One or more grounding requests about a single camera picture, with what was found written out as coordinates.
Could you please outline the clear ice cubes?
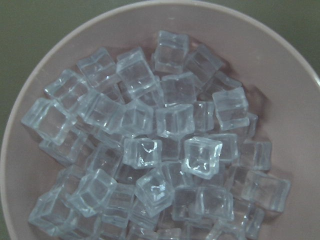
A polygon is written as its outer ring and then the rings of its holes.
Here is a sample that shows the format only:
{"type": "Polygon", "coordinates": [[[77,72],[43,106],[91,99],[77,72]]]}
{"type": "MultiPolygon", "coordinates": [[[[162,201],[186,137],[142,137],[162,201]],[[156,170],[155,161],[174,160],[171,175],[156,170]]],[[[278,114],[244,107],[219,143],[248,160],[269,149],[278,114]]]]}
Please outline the clear ice cubes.
{"type": "Polygon", "coordinates": [[[104,47],[23,116],[63,169],[28,222],[62,240],[255,240],[291,184],[241,82],[206,45],[161,30],[155,51],[104,47]]]}

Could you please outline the pink bowl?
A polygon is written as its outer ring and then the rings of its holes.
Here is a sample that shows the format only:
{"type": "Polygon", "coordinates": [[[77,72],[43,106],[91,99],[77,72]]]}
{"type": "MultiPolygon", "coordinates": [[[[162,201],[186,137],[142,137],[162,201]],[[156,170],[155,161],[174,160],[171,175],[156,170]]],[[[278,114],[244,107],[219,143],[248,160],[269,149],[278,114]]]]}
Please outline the pink bowl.
{"type": "Polygon", "coordinates": [[[249,91],[260,116],[257,133],[273,143],[271,173],[289,179],[284,212],[268,218],[261,240],[317,240],[320,237],[320,79],[279,34],[233,9],[194,0],[154,0],[105,12],[58,42],[26,79],[10,114],[1,149],[0,192],[13,240],[46,240],[28,224],[38,195],[54,183],[61,166],[38,149],[36,135],[21,118],[60,72],[108,46],[117,55],[141,45],[154,47],[165,29],[191,35],[212,47],[249,91]]]}

